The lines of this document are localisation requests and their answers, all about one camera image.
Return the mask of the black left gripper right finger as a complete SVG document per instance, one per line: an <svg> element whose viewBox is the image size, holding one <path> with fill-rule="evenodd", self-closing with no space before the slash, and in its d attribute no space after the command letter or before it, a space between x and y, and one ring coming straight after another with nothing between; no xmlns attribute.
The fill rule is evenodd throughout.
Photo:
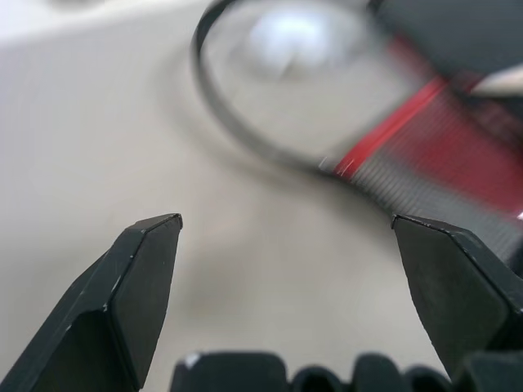
<svg viewBox="0 0 523 392"><path fill-rule="evenodd" d="M523 278L471 231L394 217L413 304L451 376L470 354L523 351Z"/></svg>

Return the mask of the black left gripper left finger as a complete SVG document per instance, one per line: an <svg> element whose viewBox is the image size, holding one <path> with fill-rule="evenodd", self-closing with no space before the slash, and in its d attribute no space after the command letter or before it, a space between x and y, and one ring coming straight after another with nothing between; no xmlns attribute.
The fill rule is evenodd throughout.
<svg viewBox="0 0 523 392"><path fill-rule="evenodd" d="M0 392L138 392L166 317L179 214L140 220L69 286Z"/></svg>

